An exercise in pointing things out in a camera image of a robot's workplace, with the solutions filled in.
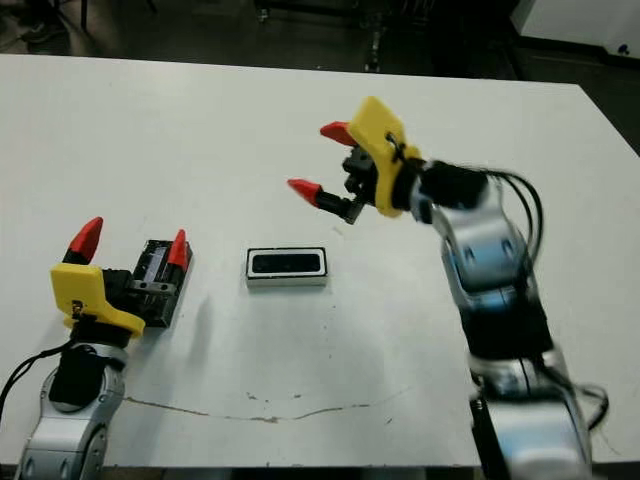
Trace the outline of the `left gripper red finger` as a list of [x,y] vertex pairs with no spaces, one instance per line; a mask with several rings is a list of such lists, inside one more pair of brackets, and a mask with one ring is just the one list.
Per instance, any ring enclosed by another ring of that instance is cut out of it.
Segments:
[[186,232],[184,229],[180,229],[169,249],[166,266],[167,280],[174,285],[178,285],[184,280],[187,269],[188,249]]
[[62,262],[89,265],[95,255],[103,227],[103,218],[97,216],[88,221],[71,240]]

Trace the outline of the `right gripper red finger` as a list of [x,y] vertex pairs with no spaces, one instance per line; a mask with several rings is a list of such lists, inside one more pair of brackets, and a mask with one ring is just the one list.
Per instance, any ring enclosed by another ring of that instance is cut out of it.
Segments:
[[357,146],[358,142],[348,132],[348,122],[333,121],[322,126],[320,134],[345,146]]
[[320,184],[300,178],[289,179],[287,184],[301,198],[317,209],[337,216],[346,216],[348,213],[350,201],[326,192]]

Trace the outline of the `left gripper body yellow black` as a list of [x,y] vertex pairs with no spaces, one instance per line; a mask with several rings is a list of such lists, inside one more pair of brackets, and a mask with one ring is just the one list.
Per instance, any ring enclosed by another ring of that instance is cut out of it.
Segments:
[[66,327],[112,327],[131,338],[147,327],[168,327],[180,295],[179,277],[152,281],[93,265],[59,263],[50,278]]

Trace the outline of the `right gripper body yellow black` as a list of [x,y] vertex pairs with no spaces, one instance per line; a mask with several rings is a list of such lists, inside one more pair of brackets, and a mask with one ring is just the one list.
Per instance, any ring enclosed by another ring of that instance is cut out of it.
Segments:
[[424,161],[407,143],[402,121],[378,98],[369,96],[347,125],[356,142],[342,167],[346,190],[354,195],[345,221],[353,224],[366,205],[395,218],[411,209],[411,196]]

